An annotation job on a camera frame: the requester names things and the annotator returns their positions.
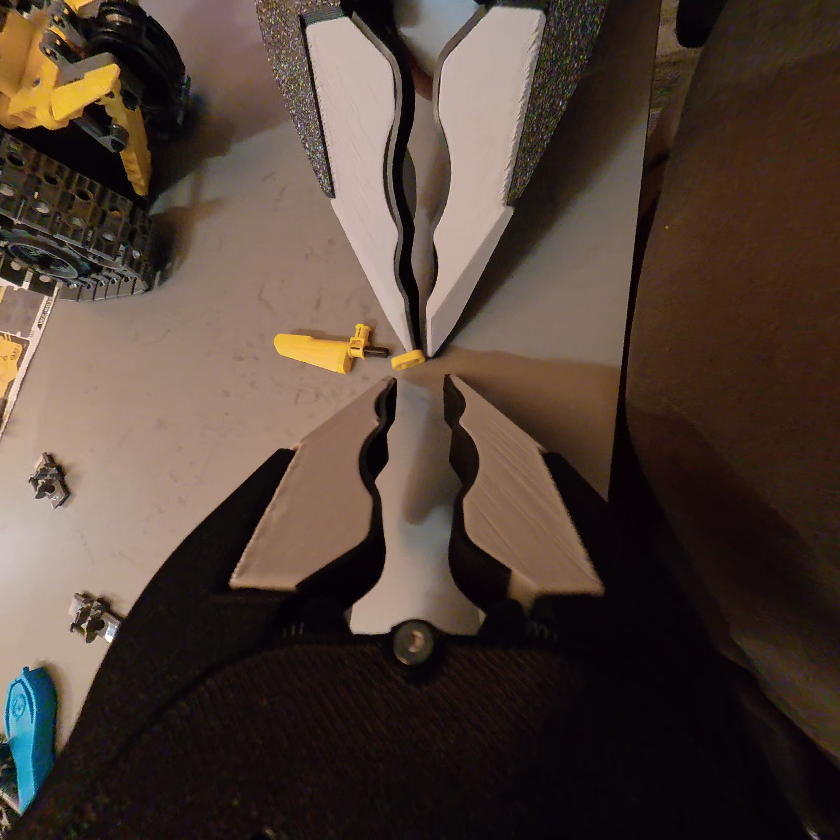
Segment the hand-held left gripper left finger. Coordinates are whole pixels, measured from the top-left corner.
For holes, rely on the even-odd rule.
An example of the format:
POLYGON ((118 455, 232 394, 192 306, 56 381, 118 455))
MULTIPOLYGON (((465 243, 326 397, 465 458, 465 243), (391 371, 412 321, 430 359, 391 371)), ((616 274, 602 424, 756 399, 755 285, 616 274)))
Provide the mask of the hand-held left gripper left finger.
POLYGON ((388 460, 396 379, 386 377, 304 437, 229 580, 232 590, 334 600, 350 610, 382 576, 375 479, 388 460))

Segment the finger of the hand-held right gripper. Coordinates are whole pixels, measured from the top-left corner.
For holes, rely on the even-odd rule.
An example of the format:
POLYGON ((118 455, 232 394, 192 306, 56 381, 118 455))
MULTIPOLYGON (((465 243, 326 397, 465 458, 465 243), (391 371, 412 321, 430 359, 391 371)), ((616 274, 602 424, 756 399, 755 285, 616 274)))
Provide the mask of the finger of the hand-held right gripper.
POLYGON ((433 105, 448 153, 448 190, 433 231, 428 356, 455 329, 513 214, 509 191, 545 23, 537 5, 482 7, 438 59, 433 105))
POLYGON ((403 188, 411 72, 386 31, 369 26, 358 9, 321 8, 302 20, 332 209, 403 348, 417 350, 413 216, 403 188))

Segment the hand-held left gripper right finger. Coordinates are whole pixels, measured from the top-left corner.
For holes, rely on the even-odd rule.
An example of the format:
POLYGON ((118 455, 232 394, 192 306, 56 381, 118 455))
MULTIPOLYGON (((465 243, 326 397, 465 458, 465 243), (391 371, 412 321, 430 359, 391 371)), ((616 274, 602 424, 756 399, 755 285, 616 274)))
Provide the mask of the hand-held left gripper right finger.
POLYGON ((548 451, 466 381, 444 378, 448 461, 459 481, 448 544, 451 576, 489 616, 513 604, 524 615, 552 599, 606 593, 548 451))

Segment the yellow plastic toy piece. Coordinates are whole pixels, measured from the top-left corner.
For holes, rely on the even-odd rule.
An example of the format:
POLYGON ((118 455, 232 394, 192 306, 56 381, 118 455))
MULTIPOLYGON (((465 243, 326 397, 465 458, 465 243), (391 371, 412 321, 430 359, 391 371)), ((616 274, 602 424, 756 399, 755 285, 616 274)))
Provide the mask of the yellow plastic toy piece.
POLYGON ((279 333, 274 338, 274 347, 284 358, 334 373, 350 373, 354 364, 348 339, 317 339, 304 334, 279 333))

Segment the black toy track link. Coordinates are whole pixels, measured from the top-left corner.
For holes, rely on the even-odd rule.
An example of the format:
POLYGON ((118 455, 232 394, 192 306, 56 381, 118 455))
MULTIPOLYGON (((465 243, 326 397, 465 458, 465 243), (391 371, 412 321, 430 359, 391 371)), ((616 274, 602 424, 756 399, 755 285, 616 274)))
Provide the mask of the black toy track link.
POLYGON ((86 644, 92 644, 98 638, 112 644, 123 620, 107 599, 87 592, 72 596, 69 615, 70 632, 81 637, 86 644))
POLYGON ((35 499, 47 500, 53 509, 62 507, 70 498, 65 471, 50 453, 42 454, 28 483, 35 499))

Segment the yellow black tracked toy vehicle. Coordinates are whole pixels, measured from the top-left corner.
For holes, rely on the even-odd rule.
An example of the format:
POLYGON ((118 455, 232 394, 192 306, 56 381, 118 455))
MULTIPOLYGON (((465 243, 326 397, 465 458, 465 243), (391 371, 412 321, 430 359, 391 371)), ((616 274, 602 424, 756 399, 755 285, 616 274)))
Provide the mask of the yellow black tracked toy vehicle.
POLYGON ((190 100, 175 42, 139 2, 2 2, 2 279, 73 301, 157 288, 153 154, 190 100))

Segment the person's brown shirt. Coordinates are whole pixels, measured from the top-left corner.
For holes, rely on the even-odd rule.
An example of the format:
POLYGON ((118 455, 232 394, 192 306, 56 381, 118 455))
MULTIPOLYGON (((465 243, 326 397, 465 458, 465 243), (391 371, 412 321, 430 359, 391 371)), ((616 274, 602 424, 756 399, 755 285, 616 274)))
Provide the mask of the person's brown shirt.
POLYGON ((633 449, 718 644, 838 769, 838 2, 728 2, 637 286, 633 449))

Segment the instruction booklet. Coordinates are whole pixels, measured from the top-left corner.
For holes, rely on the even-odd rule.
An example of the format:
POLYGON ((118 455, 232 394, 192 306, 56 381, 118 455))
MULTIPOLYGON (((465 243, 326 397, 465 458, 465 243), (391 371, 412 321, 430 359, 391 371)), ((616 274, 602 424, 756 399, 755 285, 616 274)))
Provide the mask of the instruction booklet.
POLYGON ((1 281, 1 432, 49 318, 51 297, 1 281))

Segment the teal plastic tool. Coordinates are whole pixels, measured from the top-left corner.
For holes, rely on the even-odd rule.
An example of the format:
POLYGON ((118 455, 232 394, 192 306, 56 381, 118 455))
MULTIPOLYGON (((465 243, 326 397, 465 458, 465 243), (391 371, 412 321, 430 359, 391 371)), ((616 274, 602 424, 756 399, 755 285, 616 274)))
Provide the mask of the teal plastic tool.
POLYGON ((23 813, 56 760, 57 693, 47 667, 22 668, 7 688, 3 720, 23 813))

